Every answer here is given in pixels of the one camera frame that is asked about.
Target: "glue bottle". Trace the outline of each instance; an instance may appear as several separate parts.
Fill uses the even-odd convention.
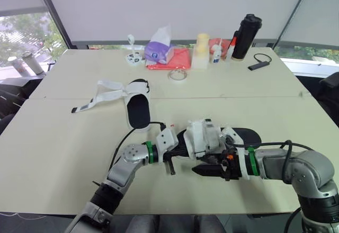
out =
[[[222,38],[220,38],[219,44],[213,45],[214,53],[212,56],[212,64],[217,64],[220,60],[221,53],[222,53],[222,48],[221,48],[221,43],[222,43]]]
[[[206,33],[198,34],[197,43],[193,47],[191,68],[207,69],[210,61],[209,39],[210,37]]]

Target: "black insole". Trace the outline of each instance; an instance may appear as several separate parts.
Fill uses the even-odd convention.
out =
[[[134,95],[127,104],[128,121],[133,128],[142,129],[149,125],[148,100],[143,94]]]

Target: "table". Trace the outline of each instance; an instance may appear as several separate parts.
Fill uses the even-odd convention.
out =
[[[30,98],[91,99],[100,79],[127,84],[136,78],[149,81],[152,98],[220,98],[310,96],[271,48],[250,48],[243,61],[189,70],[184,84],[174,86],[168,71],[131,68],[128,50],[67,50]],[[269,66],[250,71],[255,53],[272,57]]]
[[[84,99],[29,99],[0,136],[0,209],[4,212],[76,214],[103,180],[114,148],[128,132],[123,101],[71,114]],[[211,118],[218,124],[257,131],[263,141],[291,139],[328,156],[339,172],[337,126],[317,102],[304,97],[152,99],[156,121],[173,123]],[[159,132],[135,133],[126,141],[154,140]],[[142,167],[117,214],[273,213],[299,206],[290,185],[251,177],[225,182],[202,177],[198,162],[174,158],[177,174],[164,165]],[[334,180],[339,183],[339,174]]]

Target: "black thermos bottle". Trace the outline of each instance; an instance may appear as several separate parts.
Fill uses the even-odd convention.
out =
[[[232,58],[235,60],[244,59],[256,33],[261,28],[261,21],[261,18],[254,16],[254,14],[247,14],[242,20]]]

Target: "white bottle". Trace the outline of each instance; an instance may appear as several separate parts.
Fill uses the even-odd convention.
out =
[[[192,69],[207,69],[210,61],[210,48],[208,45],[209,35],[200,33],[197,37],[197,43],[193,48],[193,56],[191,62]]]

